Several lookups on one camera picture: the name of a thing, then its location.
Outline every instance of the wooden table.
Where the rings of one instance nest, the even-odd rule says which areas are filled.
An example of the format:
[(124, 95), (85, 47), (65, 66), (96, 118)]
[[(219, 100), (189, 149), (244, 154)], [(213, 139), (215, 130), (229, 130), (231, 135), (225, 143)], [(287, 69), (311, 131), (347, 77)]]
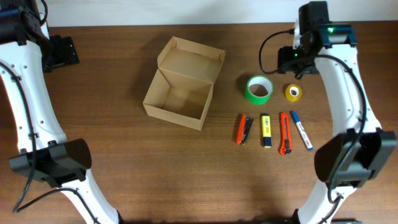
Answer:
[[(370, 104), (385, 130), (398, 133), (398, 22), (356, 22), (359, 67)], [(257, 53), (271, 33), (292, 24), (51, 28), (72, 36), (80, 64), (45, 74), (58, 121), (69, 139), (90, 146), (94, 177), (110, 204), (128, 221), (227, 222), (254, 217), (290, 217), (317, 180), (314, 152), (292, 126), (294, 150), (282, 157), (278, 113), (295, 110), (315, 148), (331, 139), (331, 116), (319, 75), (302, 81), (291, 73), (271, 75), (274, 93), (264, 106), (243, 95), (249, 77), (261, 74)], [(227, 51), (202, 132), (148, 117), (142, 106), (156, 58), (171, 36)], [(280, 35), (267, 43), (264, 66), (276, 68), (277, 51), (291, 45)], [(298, 102), (285, 99), (283, 86), (299, 84)], [(0, 223), (84, 223), (62, 194), (52, 195), (15, 215), (12, 207), (26, 182), (8, 159), (16, 156), (16, 127), (0, 87)], [(259, 114), (272, 120), (271, 149), (261, 146)], [(234, 143), (238, 114), (255, 117), (245, 146)], [(336, 218), (365, 223), (398, 219), (398, 152), (379, 177), (350, 196)], [(25, 202), (49, 191), (34, 182)]]

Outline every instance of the green tape roll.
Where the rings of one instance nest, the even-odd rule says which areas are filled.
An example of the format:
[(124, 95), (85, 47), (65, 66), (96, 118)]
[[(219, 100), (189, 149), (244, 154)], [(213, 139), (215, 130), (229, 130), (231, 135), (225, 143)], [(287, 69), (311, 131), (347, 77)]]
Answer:
[[(250, 91), (250, 86), (252, 85), (262, 85), (268, 92), (266, 96), (256, 96)], [(272, 92), (274, 91), (274, 84), (272, 84), (271, 80), (262, 75), (256, 75), (249, 79), (248, 84), (246, 85), (246, 91), (244, 95), (248, 101), (254, 105), (262, 105), (267, 103), (268, 99), (271, 97)]]

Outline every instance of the cardboard box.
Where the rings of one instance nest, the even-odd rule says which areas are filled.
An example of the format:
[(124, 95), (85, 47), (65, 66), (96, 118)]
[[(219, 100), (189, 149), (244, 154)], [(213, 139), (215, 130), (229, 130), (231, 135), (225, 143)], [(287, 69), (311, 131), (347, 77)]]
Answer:
[(172, 37), (143, 102), (149, 116), (201, 130), (225, 51)]

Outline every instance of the blue and white marker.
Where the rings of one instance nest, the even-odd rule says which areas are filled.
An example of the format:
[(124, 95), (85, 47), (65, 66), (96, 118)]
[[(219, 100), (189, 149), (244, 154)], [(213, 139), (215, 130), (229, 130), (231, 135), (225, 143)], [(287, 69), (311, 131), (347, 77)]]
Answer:
[(306, 134), (303, 125), (301, 124), (300, 118), (299, 116), (297, 116), (297, 113), (292, 111), (292, 117), (294, 122), (296, 123), (297, 129), (299, 131), (299, 133), (301, 134), (301, 138), (303, 138), (303, 141), (305, 143), (305, 146), (307, 147), (307, 149), (309, 151), (313, 150), (313, 146), (310, 142), (310, 139), (308, 138), (308, 135)]

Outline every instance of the white backdrop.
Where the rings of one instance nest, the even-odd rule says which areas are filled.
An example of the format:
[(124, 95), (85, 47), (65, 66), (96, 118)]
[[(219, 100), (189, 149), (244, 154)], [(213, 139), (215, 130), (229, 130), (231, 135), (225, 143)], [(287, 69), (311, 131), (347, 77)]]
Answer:
[[(294, 22), (308, 0), (47, 0), (49, 25)], [(333, 21), (398, 20), (398, 0), (329, 0)]]

